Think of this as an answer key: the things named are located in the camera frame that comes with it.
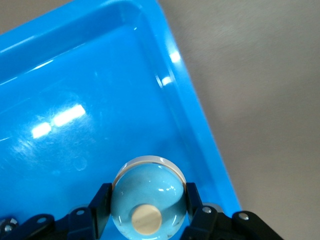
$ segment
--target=blue tray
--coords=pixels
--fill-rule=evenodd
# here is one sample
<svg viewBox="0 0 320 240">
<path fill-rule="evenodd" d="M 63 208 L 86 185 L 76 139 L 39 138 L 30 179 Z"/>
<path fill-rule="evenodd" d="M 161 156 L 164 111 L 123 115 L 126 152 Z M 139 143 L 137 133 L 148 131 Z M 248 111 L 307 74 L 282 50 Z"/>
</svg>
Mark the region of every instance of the blue tray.
<svg viewBox="0 0 320 240">
<path fill-rule="evenodd" d="M 59 219 L 142 155 L 240 210 L 153 0 L 76 0 L 1 35 L 0 152 L 0 219 Z M 105 231 L 121 237 L 111 220 Z"/>
</svg>

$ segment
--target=gray tabletop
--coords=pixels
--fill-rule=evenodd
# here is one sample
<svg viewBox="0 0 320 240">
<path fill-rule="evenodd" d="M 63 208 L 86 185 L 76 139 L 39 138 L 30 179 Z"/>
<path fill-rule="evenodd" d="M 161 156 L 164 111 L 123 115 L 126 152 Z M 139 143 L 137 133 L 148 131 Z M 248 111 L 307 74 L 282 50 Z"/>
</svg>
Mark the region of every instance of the gray tabletop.
<svg viewBox="0 0 320 240">
<path fill-rule="evenodd" d="M 67 0 L 0 0 L 0 34 Z M 319 239 L 320 1 L 159 0 L 240 203 Z"/>
</svg>

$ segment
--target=gray floor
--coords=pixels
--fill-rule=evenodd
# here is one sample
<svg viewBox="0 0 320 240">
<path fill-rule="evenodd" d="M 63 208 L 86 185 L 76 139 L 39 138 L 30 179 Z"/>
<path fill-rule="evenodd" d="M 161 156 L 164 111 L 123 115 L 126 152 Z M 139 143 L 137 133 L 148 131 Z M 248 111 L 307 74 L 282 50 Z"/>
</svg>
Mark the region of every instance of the gray floor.
<svg viewBox="0 0 320 240">
<path fill-rule="evenodd" d="M 67 0 L 0 0 L 0 33 Z M 320 237 L 320 1 L 160 0 L 242 207 Z"/>
</svg>

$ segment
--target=light blue bowl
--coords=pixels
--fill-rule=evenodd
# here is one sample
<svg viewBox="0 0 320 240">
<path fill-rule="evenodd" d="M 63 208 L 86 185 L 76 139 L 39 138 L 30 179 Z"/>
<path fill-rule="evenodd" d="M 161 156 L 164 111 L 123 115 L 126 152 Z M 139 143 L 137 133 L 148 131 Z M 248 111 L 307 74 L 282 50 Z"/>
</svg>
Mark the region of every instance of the light blue bowl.
<svg viewBox="0 0 320 240">
<path fill-rule="evenodd" d="M 134 224 L 133 215 L 141 206 L 153 206 L 161 215 L 159 228 L 145 233 Z M 182 180 L 170 168 L 142 163 L 128 169 L 115 183 L 111 215 L 117 229 L 130 240 L 167 240 L 181 227 L 187 211 Z M 142 220 L 153 225 L 154 218 Z"/>
</svg>

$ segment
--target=scratch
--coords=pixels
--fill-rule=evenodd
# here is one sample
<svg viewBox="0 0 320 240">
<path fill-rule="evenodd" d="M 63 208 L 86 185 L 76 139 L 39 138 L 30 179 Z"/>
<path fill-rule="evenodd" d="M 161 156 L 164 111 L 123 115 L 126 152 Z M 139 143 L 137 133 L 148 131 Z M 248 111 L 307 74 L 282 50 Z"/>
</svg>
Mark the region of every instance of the scratch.
<svg viewBox="0 0 320 240">
<path fill-rule="evenodd" d="M 0 142 L 4 141 L 4 140 L 7 140 L 9 139 L 10 137 L 6 137 L 6 138 L 3 138 L 3 139 L 0 139 Z"/>
</svg>

